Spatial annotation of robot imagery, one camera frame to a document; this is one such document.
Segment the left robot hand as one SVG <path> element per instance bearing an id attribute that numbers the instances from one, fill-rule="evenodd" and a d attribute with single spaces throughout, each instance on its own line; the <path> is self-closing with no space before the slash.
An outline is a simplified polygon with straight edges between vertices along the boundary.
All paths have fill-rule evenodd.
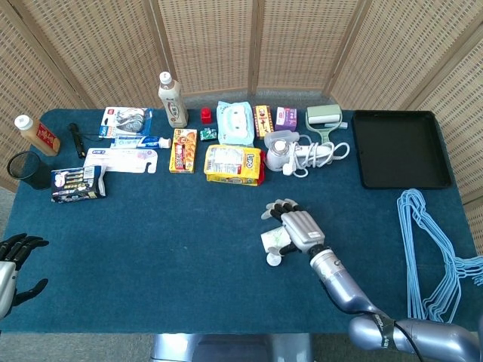
<path id="1" fill-rule="evenodd" d="M 41 279 L 34 287 L 18 293 L 17 278 L 23 264 L 38 247 L 46 247 L 49 241 L 26 233 L 13 235 L 1 242 L 1 319 L 6 318 L 13 307 L 35 298 L 48 285 L 48 279 Z"/>

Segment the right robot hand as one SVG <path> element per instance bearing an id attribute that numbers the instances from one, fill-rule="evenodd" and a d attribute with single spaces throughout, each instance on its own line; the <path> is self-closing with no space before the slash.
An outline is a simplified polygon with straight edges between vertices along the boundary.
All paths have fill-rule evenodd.
<path id="1" fill-rule="evenodd" d="M 281 256 L 294 251 L 311 253 L 312 248 L 321 250 L 325 244 L 325 234 L 316 221 L 294 200 L 277 199 L 267 204 L 260 218 L 277 219 L 288 233 L 291 242 L 280 249 Z"/>

